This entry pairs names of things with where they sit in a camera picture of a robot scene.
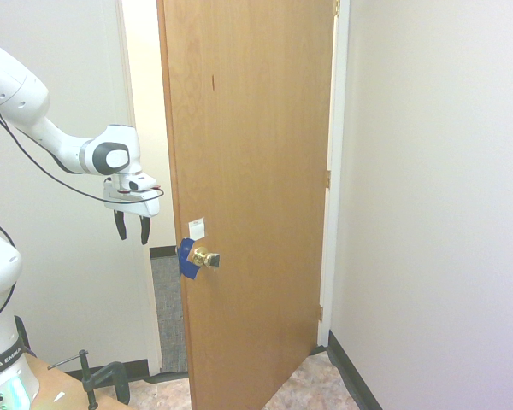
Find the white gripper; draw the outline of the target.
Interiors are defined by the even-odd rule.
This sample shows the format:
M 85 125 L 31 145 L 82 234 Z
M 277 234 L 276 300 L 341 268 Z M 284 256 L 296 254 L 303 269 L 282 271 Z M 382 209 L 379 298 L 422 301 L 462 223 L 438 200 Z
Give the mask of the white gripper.
M 120 192 L 113 186 L 111 178 L 106 178 L 104 180 L 104 206 L 114 210 L 115 226 L 121 240 L 127 239 L 127 228 L 125 225 L 124 213 L 130 213 L 140 216 L 141 243 L 143 245 L 148 243 L 151 229 L 151 218 L 146 216 L 156 216 L 159 214 L 159 196 L 160 191 L 157 188 L 142 191 L 130 190 Z

